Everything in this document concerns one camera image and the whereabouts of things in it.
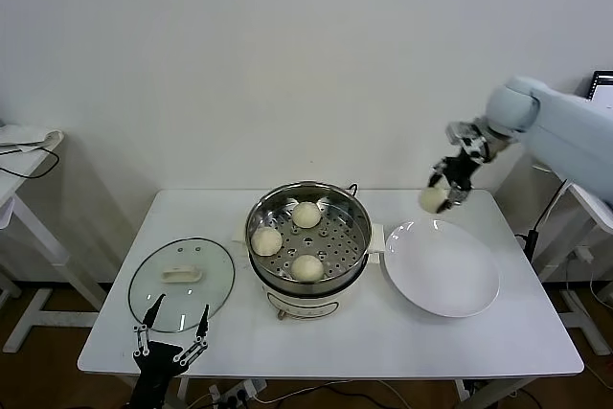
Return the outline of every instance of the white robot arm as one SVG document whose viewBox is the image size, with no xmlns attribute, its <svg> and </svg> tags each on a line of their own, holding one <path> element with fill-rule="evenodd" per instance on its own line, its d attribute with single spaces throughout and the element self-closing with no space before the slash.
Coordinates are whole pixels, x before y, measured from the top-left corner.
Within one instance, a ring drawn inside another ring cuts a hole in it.
<svg viewBox="0 0 613 409">
<path fill-rule="evenodd" d="M 613 109 L 515 77 L 494 90 L 486 115 L 447 126 L 456 157 L 434 166 L 429 187 L 443 177 L 450 186 L 442 212 L 460 205 L 471 189 L 470 176 L 509 144 L 520 142 L 557 173 L 613 204 Z"/>
</svg>

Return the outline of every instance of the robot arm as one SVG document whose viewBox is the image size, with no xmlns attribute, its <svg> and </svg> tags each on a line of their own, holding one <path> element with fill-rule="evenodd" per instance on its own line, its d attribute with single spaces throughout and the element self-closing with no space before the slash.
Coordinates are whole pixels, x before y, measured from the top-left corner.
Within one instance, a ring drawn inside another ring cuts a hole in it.
<svg viewBox="0 0 613 409">
<path fill-rule="evenodd" d="M 455 157 L 434 166 L 428 187 L 443 177 L 450 190 L 437 212 L 462 204 L 470 177 L 510 144 L 520 142 L 557 173 L 613 203 L 613 110 L 552 90 L 544 83 L 513 78 L 494 90 L 486 115 L 447 126 Z"/>
<path fill-rule="evenodd" d="M 185 373 L 208 348 L 205 340 L 209 328 L 208 304 L 202 313 L 195 339 L 186 350 L 177 345 L 149 340 L 148 331 L 153 328 L 165 296 L 166 294 L 161 294 L 153 306 L 147 310 L 143 324 L 134 327 L 137 348 L 132 356 L 141 370 L 141 375 L 138 377 L 128 404 L 128 407 L 133 409 L 162 409 L 170 380 Z"/>
</svg>

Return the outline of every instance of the wooden floor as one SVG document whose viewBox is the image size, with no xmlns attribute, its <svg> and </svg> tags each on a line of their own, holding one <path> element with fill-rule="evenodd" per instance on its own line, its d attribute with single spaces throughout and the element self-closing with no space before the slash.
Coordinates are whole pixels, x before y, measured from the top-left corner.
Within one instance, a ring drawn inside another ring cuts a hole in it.
<svg viewBox="0 0 613 409">
<path fill-rule="evenodd" d="M 0 343 L 4 344 L 20 313 L 34 295 L 27 290 L 17 300 L 10 300 L 0 310 Z M 613 314 L 598 305 L 589 291 L 582 290 L 579 296 L 590 314 L 595 318 L 609 344 L 613 345 Z M 556 307 L 560 306 L 557 293 L 551 297 Z M 87 309 L 87 304 L 72 289 L 58 289 L 47 305 L 48 309 Z M 4 409 L 67 409 L 91 407 L 95 409 L 118 409 L 128 401 L 130 389 L 119 379 L 107 375 L 86 375 L 77 369 L 77 358 L 87 338 L 87 329 L 35 328 L 21 351 L 17 354 L 0 353 L 0 402 Z M 609 385 L 613 386 L 613 358 L 597 357 L 591 353 L 582 334 L 571 331 L 571 336 L 586 363 L 596 370 Z M 197 380 L 190 384 L 188 402 L 208 393 L 210 384 L 216 383 L 221 391 L 231 388 L 236 382 L 229 380 Z M 272 399 L 288 392 L 321 382 L 269 381 L 268 388 L 259 395 Z M 411 404 L 413 409 L 450 408 L 457 402 L 451 382 L 418 381 L 390 382 Z M 365 393 L 381 404 L 401 407 L 400 401 L 388 389 L 377 382 L 351 382 L 335 386 L 345 392 Z M 526 389 L 541 403 L 542 407 L 556 409 L 613 408 L 613 391 L 605 389 L 586 370 L 581 375 L 560 378 L 541 378 Z M 249 404 L 251 409 L 274 408 L 275 405 Z M 288 399 L 285 409 L 303 408 L 375 408 L 364 398 L 341 397 L 327 390 Z M 537 405 L 525 394 L 506 398 L 500 403 L 502 409 L 533 408 Z"/>
</svg>

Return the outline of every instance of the white plate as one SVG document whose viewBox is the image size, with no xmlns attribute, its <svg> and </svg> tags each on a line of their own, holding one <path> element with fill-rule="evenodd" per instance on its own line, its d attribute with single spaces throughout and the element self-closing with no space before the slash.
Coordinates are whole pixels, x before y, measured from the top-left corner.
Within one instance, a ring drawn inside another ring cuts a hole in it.
<svg viewBox="0 0 613 409">
<path fill-rule="evenodd" d="M 441 316 L 463 318 L 488 308 L 500 277 L 489 249 L 457 225 L 424 218 L 387 238 L 385 268 L 400 292 Z"/>
</svg>

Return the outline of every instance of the glass lid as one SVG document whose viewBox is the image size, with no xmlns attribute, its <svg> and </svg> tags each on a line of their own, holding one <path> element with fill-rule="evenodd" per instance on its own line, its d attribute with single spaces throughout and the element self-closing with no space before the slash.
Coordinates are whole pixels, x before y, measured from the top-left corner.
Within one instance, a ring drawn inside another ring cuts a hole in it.
<svg viewBox="0 0 613 409">
<path fill-rule="evenodd" d="M 211 318 L 234 283 L 234 264 L 223 246 L 209 239 L 180 239 L 161 247 L 138 268 L 128 290 L 130 311 L 143 322 L 160 294 L 166 294 L 153 324 L 159 332 L 195 327 L 209 305 Z"/>
</svg>

